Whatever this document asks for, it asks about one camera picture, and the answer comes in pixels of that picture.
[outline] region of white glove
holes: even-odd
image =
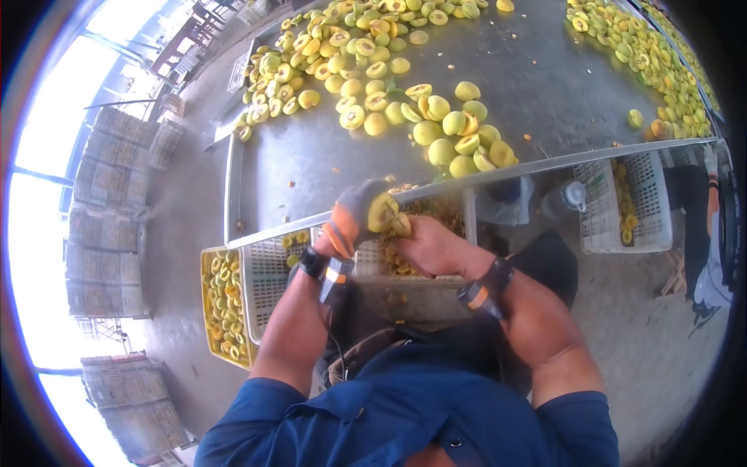
[[[719,160],[710,144],[705,145],[703,150],[703,162],[708,173],[719,175]]]

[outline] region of plastic bag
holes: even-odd
[[[477,219],[504,226],[529,223],[529,200],[534,193],[534,183],[529,176],[522,176],[520,182],[518,198],[512,202],[497,201],[495,194],[492,197],[486,187],[475,188]]]

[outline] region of metal rail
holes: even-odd
[[[443,182],[433,183],[431,185],[425,185],[414,190],[404,191],[394,195],[396,201],[405,203],[421,198],[432,197],[437,194],[445,193],[448,191],[462,190],[464,188],[473,187],[476,185],[482,185],[490,182],[498,182],[500,180],[515,179],[524,175],[532,175],[534,173],[549,172],[551,170],[558,170],[566,167],[573,167],[579,164],[585,164],[586,162],[600,161],[603,159],[618,158],[624,155],[637,154],[639,152],[654,151],[657,149],[667,149],[679,146],[689,146],[691,144],[704,144],[713,143],[718,141],[717,137],[698,137],[698,138],[687,138],[684,140],[666,140],[666,141],[655,141],[653,143],[639,143],[630,144],[627,146],[617,146],[604,149],[595,149],[593,151],[577,152],[575,154],[561,155],[549,159],[541,159],[538,161],[524,162],[523,164],[513,165],[511,167],[505,167],[503,169],[490,170],[488,172],[475,173],[470,176],[463,177],[461,179],[444,180]],[[235,137],[231,140],[231,145],[235,144]],[[233,151],[229,150],[229,157],[231,158]],[[230,170],[226,171],[226,203],[229,202],[228,197],[228,183],[230,182]],[[226,246],[230,249],[245,247],[256,243],[258,241],[267,240],[268,238],[274,238],[281,235],[287,235],[297,230],[307,229],[309,227],[318,226],[322,223],[327,222],[332,215],[331,211],[326,211],[320,214],[316,214],[303,219],[294,220],[293,222],[284,223],[279,226],[272,227],[270,229],[262,230],[246,237],[237,238],[233,241],[228,241],[228,235],[231,227],[231,220],[228,218],[228,209],[224,209],[226,217],[224,219],[224,236],[226,239]]]

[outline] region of crate of fruit halves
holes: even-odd
[[[200,253],[202,310],[211,353],[251,369],[258,348],[249,340],[241,295],[241,251],[215,247]]]

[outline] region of water bottle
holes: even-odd
[[[568,180],[542,198],[542,214],[557,222],[572,212],[586,210],[586,188],[581,182]]]

